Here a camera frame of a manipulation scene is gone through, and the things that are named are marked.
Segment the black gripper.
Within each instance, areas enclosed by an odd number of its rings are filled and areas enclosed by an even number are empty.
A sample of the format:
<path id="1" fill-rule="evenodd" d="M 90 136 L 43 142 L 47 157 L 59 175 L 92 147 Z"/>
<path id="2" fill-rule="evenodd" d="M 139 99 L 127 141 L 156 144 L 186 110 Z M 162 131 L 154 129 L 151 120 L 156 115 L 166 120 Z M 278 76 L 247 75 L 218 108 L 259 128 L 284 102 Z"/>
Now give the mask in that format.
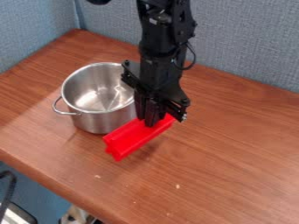
<path id="1" fill-rule="evenodd" d="M 166 114 L 179 122 L 187 119 L 191 100 L 183 92 L 180 78 L 186 57 L 179 54 L 171 58 L 143 57 L 140 62 L 126 60 L 122 81 L 135 90 L 135 112 L 147 127 L 154 127 Z"/>

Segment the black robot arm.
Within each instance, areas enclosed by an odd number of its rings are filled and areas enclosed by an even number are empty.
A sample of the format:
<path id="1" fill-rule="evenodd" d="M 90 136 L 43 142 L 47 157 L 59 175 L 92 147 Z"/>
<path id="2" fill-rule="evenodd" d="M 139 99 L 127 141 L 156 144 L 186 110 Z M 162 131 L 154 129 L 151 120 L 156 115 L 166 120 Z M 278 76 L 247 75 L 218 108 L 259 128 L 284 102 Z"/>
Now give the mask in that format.
<path id="1" fill-rule="evenodd" d="M 194 53 L 190 39 L 198 26 L 191 0 L 136 0 L 142 25 L 140 61 L 124 61 L 122 81 L 135 90 L 135 112 L 148 127 L 166 116 L 187 118 L 191 100 L 183 92 L 183 72 L 194 64 L 186 55 Z"/>

